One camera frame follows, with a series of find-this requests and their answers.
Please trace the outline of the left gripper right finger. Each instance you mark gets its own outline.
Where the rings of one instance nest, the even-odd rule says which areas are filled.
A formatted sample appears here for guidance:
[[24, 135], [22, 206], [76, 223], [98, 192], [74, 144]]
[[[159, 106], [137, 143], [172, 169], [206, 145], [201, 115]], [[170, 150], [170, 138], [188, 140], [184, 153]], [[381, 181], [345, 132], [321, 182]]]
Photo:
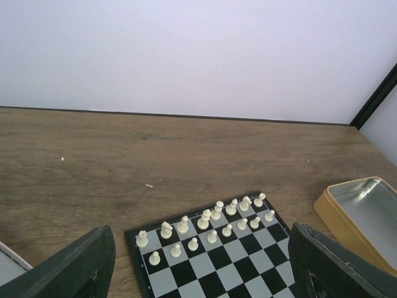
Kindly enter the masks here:
[[307, 224], [292, 225], [288, 253], [297, 297], [396, 297], [396, 277]]

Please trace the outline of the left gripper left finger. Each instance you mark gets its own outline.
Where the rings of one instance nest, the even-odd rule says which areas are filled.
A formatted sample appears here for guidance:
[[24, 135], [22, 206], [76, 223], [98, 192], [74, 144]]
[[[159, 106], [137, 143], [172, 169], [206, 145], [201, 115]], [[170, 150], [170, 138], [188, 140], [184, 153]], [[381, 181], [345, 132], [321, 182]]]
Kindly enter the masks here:
[[96, 227], [2, 285], [1, 297], [107, 297], [115, 256], [111, 227]]

